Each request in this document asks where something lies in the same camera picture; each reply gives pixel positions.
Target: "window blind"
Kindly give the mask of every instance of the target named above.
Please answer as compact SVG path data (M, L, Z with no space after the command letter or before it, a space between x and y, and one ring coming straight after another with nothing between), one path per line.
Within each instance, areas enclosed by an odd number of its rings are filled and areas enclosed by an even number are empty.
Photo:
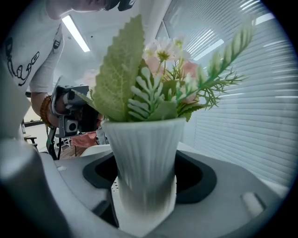
M278 21L259 0L172 0L164 23L171 38L188 37L192 61L207 73L213 53L250 16L257 19L253 40L233 63L249 78L219 94L219 107L194 112L182 142L289 186L298 162L298 67Z

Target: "camera lens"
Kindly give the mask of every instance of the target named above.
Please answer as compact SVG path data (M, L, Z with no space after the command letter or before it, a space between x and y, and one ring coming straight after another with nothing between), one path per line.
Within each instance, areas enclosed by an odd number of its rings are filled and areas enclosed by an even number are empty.
M69 129L70 129L71 131L74 131L74 130L76 129L76 124L75 124L75 123L70 124L70 125L69 125Z

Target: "red object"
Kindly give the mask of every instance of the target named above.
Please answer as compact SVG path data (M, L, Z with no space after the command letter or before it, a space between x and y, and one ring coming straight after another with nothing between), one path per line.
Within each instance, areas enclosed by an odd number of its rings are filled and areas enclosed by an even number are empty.
M74 136L71 138L71 145L89 148L97 145L96 132L88 132L80 136Z

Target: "yellow flower center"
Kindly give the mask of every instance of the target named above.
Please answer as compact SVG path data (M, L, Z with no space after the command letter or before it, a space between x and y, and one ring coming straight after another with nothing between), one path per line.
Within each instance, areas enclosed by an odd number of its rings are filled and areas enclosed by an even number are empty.
M164 50L163 51L158 51L157 56L158 56L160 62L167 61L170 57L170 55L167 52L165 52Z
M148 56L153 56L153 52L151 50L145 50L145 52Z
M181 40L175 40L175 45L182 49L183 42Z

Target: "ribbed vase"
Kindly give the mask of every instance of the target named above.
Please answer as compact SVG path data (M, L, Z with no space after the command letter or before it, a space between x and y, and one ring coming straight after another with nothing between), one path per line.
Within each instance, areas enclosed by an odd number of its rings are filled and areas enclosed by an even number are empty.
M137 213L166 212L174 181L174 162L185 118L102 124L113 150L123 207Z

